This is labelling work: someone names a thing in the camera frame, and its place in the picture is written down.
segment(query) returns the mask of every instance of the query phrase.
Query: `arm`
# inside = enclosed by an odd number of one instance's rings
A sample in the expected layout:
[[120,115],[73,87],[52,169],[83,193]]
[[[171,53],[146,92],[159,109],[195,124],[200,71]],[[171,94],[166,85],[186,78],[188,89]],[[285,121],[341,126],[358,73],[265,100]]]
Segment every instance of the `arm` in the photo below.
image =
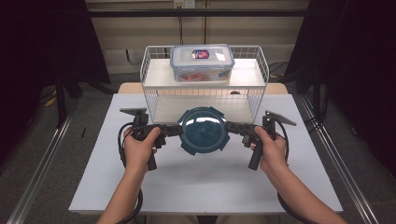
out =
[[148,170],[154,140],[160,134],[160,129],[155,128],[143,142],[139,142],[127,134],[130,131],[131,129],[128,129],[124,132],[126,158],[124,175],[98,223],[116,223],[134,211],[140,186]]
[[256,127],[255,132],[263,143],[260,167],[289,208],[316,223],[346,223],[289,169],[285,160],[285,140],[277,136],[273,141],[261,127]]

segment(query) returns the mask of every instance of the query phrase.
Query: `wall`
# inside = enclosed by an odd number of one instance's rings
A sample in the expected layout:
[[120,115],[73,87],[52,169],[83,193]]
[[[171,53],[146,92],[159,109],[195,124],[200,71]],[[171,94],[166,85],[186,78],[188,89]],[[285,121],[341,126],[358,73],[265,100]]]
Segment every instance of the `wall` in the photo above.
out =
[[[173,1],[86,0],[95,9],[173,8]],[[305,9],[308,0],[196,0],[196,8]],[[180,44],[178,18],[93,18],[108,72],[138,71],[149,45]],[[184,44],[260,45],[268,63],[288,61],[303,18],[182,18]],[[128,49],[132,64],[126,61]]]

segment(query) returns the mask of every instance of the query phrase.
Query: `power outlet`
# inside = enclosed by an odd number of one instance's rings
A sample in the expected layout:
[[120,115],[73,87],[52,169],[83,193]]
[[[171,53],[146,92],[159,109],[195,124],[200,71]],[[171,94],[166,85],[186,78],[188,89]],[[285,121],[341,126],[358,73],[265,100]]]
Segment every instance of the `power outlet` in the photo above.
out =
[[174,8],[195,8],[195,0],[174,0]]
[[195,0],[184,0],[184,8],[195,8]]

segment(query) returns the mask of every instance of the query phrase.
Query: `metal bar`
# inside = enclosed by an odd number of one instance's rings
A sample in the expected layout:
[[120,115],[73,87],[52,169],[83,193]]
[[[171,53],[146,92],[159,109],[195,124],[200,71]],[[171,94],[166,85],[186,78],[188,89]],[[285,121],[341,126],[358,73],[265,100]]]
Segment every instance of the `metal bar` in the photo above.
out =
[[20,224],[23,223],[26,219],[26,216],[33,204],[33,201],[35,200],[35,196],[40,190],[44,177],[46,176],[46,173],[50,168],[50,164],[56,155],[62,139],[64,138],[64,134],[66,133],[67,128],[70,124],[70,120],[74,112],[76,111],[77,105],[78,100],[72,103],[69,115],[66,117],[66,120],[60,128],[56,129],[55,134],[53,135],[52,140],[49,143],[49,146],[47,147],[43,158],[41,159],[41,162],[35,170],[35,174],[33,175],[26,190],[24,191],[20,200],[12,211],[7,224]]
[[[313,112],[313,106],[311,102],[308,100],[306,96],[301,96],[301,100],[303,102],[304,108],[308,113],[308,116],[312,119],[315,117],[315,113]],[[332,159],[332,163],[335,166],[338,174],[340,175],[346,190],[348,191],[350,197],[352,198],[353,203],[361,214],[361,218],[364,223],[372,224],[378,223],[378,220],[375,217],[375,214],[367,201],[364,194],[361,192],[358,184],[355,179],[352,177],[352,174],[347,169],[346,164],[344,163],[341,155],[338,153],[335,144],[332,142],[329,134],[327,133],[325,127],[320,125],[318,122],[314,121],[315,126],[317,126],[318,135],[325,146],[327,152],[329,153],[330,158]]]
[[307,9],[93,9],[90,11],[38,11],[57,16],[112,17],[326,17],[330,11]]

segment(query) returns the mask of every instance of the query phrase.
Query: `person's left hand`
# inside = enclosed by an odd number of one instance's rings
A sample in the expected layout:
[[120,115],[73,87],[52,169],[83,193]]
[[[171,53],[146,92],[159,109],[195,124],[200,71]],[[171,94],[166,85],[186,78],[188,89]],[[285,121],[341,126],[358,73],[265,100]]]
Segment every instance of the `person's left hand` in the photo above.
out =
[[148,169],[148,161],[154,147],[154,141],[160,135],[160,129],[154,128],[144,141],[137,141],[131,136],[132,128],[124,132],[124,153],[126,169]]

